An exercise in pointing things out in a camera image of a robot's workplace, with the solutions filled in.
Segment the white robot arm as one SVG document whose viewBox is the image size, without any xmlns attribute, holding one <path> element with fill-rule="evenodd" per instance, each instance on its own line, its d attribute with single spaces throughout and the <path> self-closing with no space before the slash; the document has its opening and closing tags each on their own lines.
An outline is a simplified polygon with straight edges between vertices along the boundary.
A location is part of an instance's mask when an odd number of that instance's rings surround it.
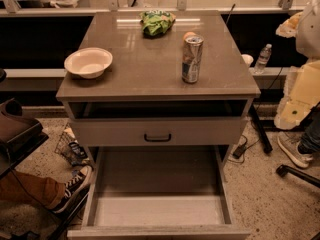
<svg viewBox="0 0 320 240">
<path fill-rule="evenodd" d="M 277 128 L 290 130 L 320 102 L 320 0 L 311 0 L 302 12 L 280 24 L 276 34 L 295 37 L 297 52 L 307 58 L 303 66 L 289 69 L 274 119 Z"/>
</svg>

